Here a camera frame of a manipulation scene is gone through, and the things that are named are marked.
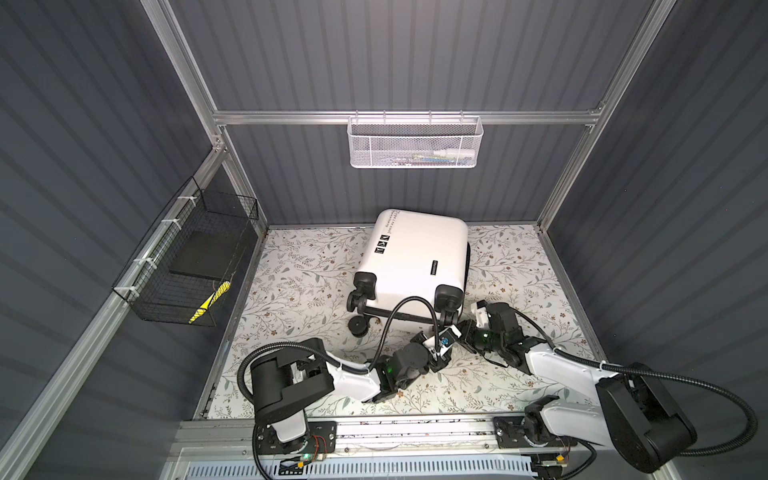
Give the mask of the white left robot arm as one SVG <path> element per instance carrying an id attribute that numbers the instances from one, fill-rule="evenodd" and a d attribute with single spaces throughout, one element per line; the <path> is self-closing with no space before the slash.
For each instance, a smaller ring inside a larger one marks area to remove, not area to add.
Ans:
<path id="1" fill-rule="evenodd" d="M 399 310 L 409 303 L 428 309 L 433 335 L 419 333 L 391 355 L 383 353 Z M 454 299 L 430 303 L 418 296 L 401 300 L 387 317 L 374 357 L 365 363 L 339 358 L 319 338 L 260 346 L 238 366 L 236 382 L 254 410 L 254 450 L 293 453 L 312 437 L 305 409 L 334 392 L 362 403 L 380 403 L 407 389 L 421 376 L 448 365 L 461 338 L 454 326 L 461 307 Z"/>

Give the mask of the white black suitcase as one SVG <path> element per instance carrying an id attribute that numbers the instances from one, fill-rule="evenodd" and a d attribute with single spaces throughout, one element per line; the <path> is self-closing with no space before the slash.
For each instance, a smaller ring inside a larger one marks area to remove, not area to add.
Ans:
<path id="1" fill-rule="evenodd" d="M 431 311 L 443 327 L 458 322 L 463 310 L 470 263 L 469 228 L 461 219 L 400 209 L 382 211 L 353 277 L 346 308 L 355 315 L 350 333 L 361 338 L 373 318 L 398 309 L 390 331 L 414 335 L 433 327 Z"/>

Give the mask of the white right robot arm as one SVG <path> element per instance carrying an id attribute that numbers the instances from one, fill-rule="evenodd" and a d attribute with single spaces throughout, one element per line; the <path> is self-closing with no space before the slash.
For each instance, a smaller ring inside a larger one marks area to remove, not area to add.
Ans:
<path id="1" fill-rule="evenodd" d="M 529 404 L 518 430 L 533 447 L 557 438 L 589 448 L 607 446 L 635 469 L 653 473 L 678 456 L 731 452 L 757 433 L 754 409 L 720 386 L 654 371 L 642 363 L 622 366 L 571 354 L 545 334 L 524 334 L 518 323 L 522 313 L 507 304 L 490 304 L 477 312 L 478 319 L 458 325 L 465 349 L 480 356 L 495 353 L 502 367 L 557 382 L 591 400 L 579 404 L 561 395 L 545 395 Z M 668 382 L 701 388 L 732 402 L 746 418 L 744 429 L 730 440 L 697 447 L 697 431 L 667 390 Z"/>

